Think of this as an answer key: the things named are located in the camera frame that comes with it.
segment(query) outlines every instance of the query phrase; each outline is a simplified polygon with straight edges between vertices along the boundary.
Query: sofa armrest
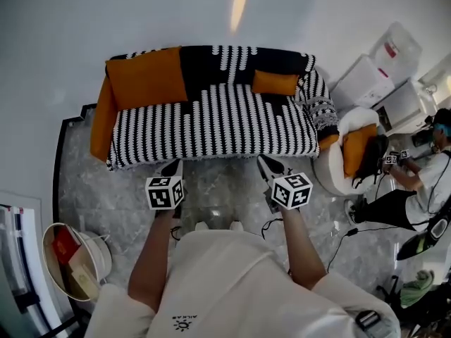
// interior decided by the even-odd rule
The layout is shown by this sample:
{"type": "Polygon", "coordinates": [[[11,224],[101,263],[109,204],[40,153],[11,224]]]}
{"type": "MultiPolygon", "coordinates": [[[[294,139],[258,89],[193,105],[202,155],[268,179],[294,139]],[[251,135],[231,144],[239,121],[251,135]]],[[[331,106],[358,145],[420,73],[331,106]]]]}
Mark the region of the sofa armrest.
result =
{"type": "Polygon", "coordinates": [[[111,83],[109,78],[105,77],[91,129],[91,154],[103,162],[106,162],[108,157],[117,117],[118,108],[111,83]]]}
{"type": "Polygon", "coordinates": [[[309,109],[321,145],[323,139],[338,135],[337,111],[330,98],[329,89],[315,69],[301,77],[298,85],[300,98],[309,109]]]}

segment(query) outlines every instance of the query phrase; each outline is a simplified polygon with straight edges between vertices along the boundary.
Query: logo on shirt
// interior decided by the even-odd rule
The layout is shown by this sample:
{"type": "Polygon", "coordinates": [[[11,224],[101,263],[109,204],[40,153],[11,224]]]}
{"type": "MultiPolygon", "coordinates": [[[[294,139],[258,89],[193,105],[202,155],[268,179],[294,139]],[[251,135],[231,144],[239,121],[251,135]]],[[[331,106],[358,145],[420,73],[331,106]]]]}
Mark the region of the logo on shirt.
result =
{"type": "Polygon", "coordinates": [[[181,332],[189,330],[192,320],[196,317],[197,315],[179,315],[177,317],[172,317],[175,330],[180,330],[181,332]]]}

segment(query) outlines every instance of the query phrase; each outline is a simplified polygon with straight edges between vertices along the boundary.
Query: green cloth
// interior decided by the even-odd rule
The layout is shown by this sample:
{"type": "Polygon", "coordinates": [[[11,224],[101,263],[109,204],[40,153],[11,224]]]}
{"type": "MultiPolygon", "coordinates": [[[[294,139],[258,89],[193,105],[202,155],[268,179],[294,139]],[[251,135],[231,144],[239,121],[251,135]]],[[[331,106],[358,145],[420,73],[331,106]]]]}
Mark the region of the green cloth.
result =
{"type": "Polygon", "coordinates": [[[416,280],[404,283],[401,288],[401,307],[407,308],[423,298],[424,294],[431,290],[434,281],[432,270],[420,270],[416,274],[416,280]]]}

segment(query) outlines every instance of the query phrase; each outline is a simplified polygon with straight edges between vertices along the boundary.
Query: white bucket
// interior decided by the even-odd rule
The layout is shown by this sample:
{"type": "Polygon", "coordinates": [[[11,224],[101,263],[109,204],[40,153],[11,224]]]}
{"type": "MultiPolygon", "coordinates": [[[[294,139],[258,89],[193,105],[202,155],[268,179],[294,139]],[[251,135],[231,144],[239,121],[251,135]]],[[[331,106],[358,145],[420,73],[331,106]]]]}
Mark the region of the white bucket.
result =
{"type": "MultiPolygon", "coordinates": [[[[50,274],[51,279],[55,285],[67,296],[76,301],[89,301],[90,298],[84,294],[74,294],[67,292],[63,278],[61,275],[61,269],[58,263],[56,254],[54,253],[51,243],[54,240],[54,228],[57,226],[70,227],[63,223],[54,223],[50,225],[44,232],[42,237],[42,255],[44,257],[44,263],[47,271],[50,274]]],[[[70,227],[74,231],[77,238],[80,240],[82,246],[79,249],[85,249],[85,263],[89,271],[95,277],[97,282],[100,282],[111,272],[111,253],[105,244],[104,240],[99,235],[93,232],[78,232],[74,228],[70,227]]]]}

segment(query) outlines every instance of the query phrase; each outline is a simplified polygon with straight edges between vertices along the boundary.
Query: gray marble floor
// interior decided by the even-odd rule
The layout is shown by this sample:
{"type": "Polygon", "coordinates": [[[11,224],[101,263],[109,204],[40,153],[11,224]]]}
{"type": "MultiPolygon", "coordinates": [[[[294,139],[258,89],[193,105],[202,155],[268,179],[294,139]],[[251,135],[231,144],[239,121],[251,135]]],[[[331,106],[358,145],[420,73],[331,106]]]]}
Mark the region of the gray marble floor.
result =
{"type": "MultiPolygon", "coordinates": [[[[90,156],[89,138],[94,111],[87,119],[69,127],[63,146],[59,182],[59,215],[62,222],[78,230],[109,234],[107,244],[113,256],[109,282],[126,287],[152,223],[152,214],[144,194],[144,183],[159,165],[109,172],[90,156]]],[[[351,227],[344,214],[342,197],[326,192],[316,181],[308,158],[284,158],[295,172],[304,172],[314,183],[312,198],[302,213],[310,237],[327,265],[341,236],[351,227]]],[[[273,219],[263,191],[265,184],[255,158],[206,159],[185,161],[188,195],[183,204],[180,234],[205,221],[211,229],[227,229],[240,220],[246,231],[260,234],[263,224],[273,219]]],[[[380,227],[377,224],[364,225],[380,227]]],[[[283,226],[274,222],[265,234],[288,266],[283,226]]],[[[396,271],[413,269],[412,261],[395,267],[395,245],[412,236],[402,229],[363,232],[343,240],[333,270],[369,292],[383,284],[396,271]]]]}

